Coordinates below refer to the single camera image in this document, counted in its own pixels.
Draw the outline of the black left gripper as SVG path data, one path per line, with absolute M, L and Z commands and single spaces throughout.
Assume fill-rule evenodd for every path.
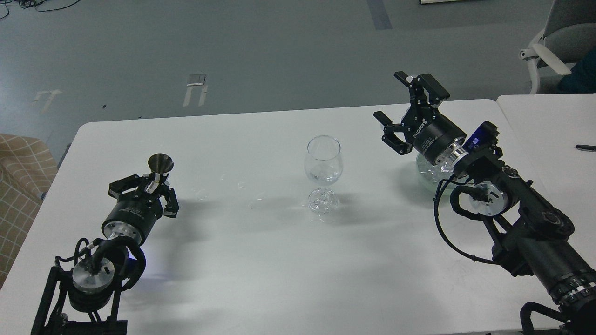
M 161 184 L 153 193 L 147 192 L 149 177 L 133 174 L 112 182 L 108 195 L 116 204 L 102 224 L 103 236 L 113 239 L 119 236 L 132 238 L 142 246 L 162 216 L 176 218 L 179 203 L 174 188 Z

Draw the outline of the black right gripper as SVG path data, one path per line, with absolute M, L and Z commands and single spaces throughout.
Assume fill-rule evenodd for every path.
M 399 124 L 382 111 L 373 113 L 383 128 L 382 141 L 400 155 L 415 148 L 432 165 L 438 165 L 450 145 L 466 139 L 466 134 L 438 111 L 450 93 L 431 74 L 414 77 L 396 71 L 393 75 L 409 90 L 409 108 Z M 405 141 L 397 133 L 403 133 Z

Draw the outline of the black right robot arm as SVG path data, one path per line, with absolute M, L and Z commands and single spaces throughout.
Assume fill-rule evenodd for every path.
M 409 90 L 409 108 L 399 123 L 374 113 L 383 127 L 382 140 L 400 155 L 416 150 L 434 166 L 447 165 L 451 176 L 439 181 L 433 199 L 434 220 L 443 241 L 456 253 L 512 276 L 534 275 L 557 305 L 551 309 L 527 302 L 520 309 L 525 335 L 536 333 L 531 316 L 539 313 L 561 323 L 561 335 L 595 333 L 595 270 L 569 244 L 573 222 L 502 160 L 498 128 L 483 122 L 467 136 L 438 107 L 448 91 L 431 75 L 394 73 Z M 463 252 L 447 238 L 440 218 L 440 200 L 448 185 L 452 210 L 485 225 L 494 245 L 492 258 Z

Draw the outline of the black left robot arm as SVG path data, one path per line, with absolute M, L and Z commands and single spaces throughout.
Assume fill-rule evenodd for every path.
M 102 223 L 103 238 L 81 238 L 73 256 L 57 256 L 47 276 L 33 335 L 125 335 L 121 295 L 146 269 L 142 245 L 156 221 L 175 218 L 179 204 L 168 172 L 133 174 L 109 185 L 116 200 Z

